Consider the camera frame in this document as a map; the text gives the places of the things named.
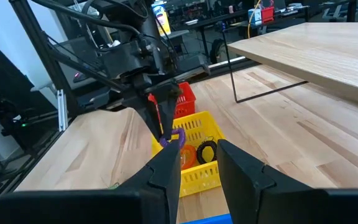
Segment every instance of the yellow plastic crate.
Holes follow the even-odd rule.
[[[173,128],[183,128],[186,133],[186,143],[197,147],[205,140],[217,142],[224,139],[223,133],[211,114],[207,111],[195,113],[173,120]],[[152,136],[152,155],[161,151],[162,146]],[[218,163],[216,161],[198,165],[181,172],[180,197],[191,195],[203,190],[219,187]]]

